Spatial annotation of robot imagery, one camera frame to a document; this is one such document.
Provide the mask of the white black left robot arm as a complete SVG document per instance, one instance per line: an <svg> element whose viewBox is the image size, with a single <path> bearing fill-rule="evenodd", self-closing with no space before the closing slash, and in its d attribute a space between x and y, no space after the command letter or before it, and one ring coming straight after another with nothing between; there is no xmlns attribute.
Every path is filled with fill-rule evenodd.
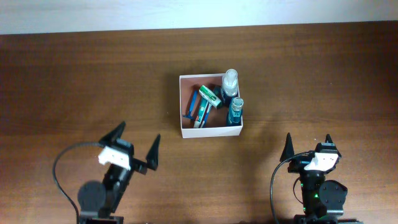
<svg viewBox="0 0 398 224"><path fill-rule="evenodd" d="M79 223L124 223L124 218L115 216L118 205L135 172L145 175L148 170L157 170L161 135L157 135L145 161L134 157L134 145L121 138L126 123L104 135L98 144L101 165L109 165L103 180L84 183L78 191L80 205Z"/></svg>

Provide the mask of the blue toothbrush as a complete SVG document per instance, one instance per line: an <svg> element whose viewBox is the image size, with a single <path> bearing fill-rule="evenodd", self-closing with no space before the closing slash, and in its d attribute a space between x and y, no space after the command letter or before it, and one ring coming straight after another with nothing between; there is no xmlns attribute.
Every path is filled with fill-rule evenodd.
<svg viewBox="0 0 398 224"><path fill-rule="evenodd" d="M206 113L205 113L204 118L203 118L203 121L202 121L202 123L200 125L200 128L204 128L205 127L205 124L207 122L207 119L208 119L208 116L209 116L209 113L210 113L212 107L213 107L212 105L210 105L210 104L208 105L208 107L206 109Z"/></svg>

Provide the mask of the Colgate toothpaste tube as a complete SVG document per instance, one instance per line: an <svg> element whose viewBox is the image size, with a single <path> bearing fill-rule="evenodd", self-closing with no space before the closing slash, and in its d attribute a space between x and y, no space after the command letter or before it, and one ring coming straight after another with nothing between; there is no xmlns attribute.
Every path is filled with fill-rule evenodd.
<svg viewBox="0 0 398 224"><path fill-rule="evenodd" d="M201 98L197 117L196 117L194 125L193 125L194 128L202 128L203 127L203 122L204 122L205 116L208 113L208 108L210 106L211 105L209 104L209 102L206 99Z"/></svg>

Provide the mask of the blue disposable razor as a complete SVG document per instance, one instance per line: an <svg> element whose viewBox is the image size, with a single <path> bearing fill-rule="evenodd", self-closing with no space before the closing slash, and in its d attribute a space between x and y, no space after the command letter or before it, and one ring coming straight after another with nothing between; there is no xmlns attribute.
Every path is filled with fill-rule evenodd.
<svg viewBox="0 0 398 224"><path fill-rule="evenodd" d="M194 120L195 119L193 117L193 109L194 109L194 106L195 106L195 103L196 103L197 94L198 94L198 90L194 90L193 93L192 93L192 97L190 98L188 114L183 114L182 115L183 118L187 118L187 119L190 119L190 120Z"/></svg>

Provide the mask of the green Dettol soap bar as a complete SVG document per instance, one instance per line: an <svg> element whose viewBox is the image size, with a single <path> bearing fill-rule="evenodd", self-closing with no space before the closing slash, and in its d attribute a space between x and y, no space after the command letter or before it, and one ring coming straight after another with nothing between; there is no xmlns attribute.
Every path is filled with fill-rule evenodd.
<svg viewBox="0 0 398 224"><path fill-rule="evenodd" d="M223 106L223 102L220 100L220 98L205 85L202 85L199 88L199 94L215 108L218 109Z"/></svg>

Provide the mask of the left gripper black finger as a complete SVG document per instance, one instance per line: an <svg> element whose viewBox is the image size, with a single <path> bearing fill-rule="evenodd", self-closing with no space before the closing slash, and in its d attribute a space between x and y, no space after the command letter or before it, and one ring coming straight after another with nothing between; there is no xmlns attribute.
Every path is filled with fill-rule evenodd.
<svg viewBox="0 0 398 224"><path fill-rule="evenodd" d="M126 127L126 122L122 121L119 125L117 125L112 131L110 131L108 134L103 136L99 142L101 144L111 144L116 142L117 139L120 139L124 129Z"/></svg>
<svg viewBox="0 0 398 224"><path fill-rule="evenodd" d="M146 155L147 168L151 170L157 170L159 165L159 146L160 146L161 135L158 134Z"/></svg>

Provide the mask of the blue Listerine mouthwash bottle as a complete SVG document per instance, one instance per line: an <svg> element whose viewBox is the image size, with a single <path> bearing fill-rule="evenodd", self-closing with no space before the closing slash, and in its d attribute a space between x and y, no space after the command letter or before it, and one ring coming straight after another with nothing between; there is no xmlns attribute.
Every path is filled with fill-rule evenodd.
<svg viewBox="0 0 398 224"><path fill-rule="evenodd" d="M243 114L244 100L240 97L234 97L229 105L228 115L226 117L227 126L240 126Z"/></svg>

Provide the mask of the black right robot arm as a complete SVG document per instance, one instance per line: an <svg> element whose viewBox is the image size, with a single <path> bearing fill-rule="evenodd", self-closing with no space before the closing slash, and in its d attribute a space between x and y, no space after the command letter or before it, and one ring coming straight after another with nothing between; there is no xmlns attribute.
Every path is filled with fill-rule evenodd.
<svg viewBox="0 0 398 224"><path fill-rule="evenodd" d="M280 165L288 163L287 171L299 175L303 205L303 214L295 215L294 223L360 223L357 219L340 218L348 188L326 179L340 159L341 154L329 134L314 150L298 154L294 153L291 135L287 134Z"/></svg>

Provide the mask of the clear pump bottle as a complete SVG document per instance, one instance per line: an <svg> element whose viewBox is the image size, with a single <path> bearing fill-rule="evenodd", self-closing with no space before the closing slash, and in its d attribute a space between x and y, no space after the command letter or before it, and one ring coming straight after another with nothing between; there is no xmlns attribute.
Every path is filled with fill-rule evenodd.
<svg viewBox="0 0 398 224"><path fill-rule="evenodd" d="M231 100L238 95L238 73L230 68L222 77L221 99L223 104L229 106Z"/></svg>

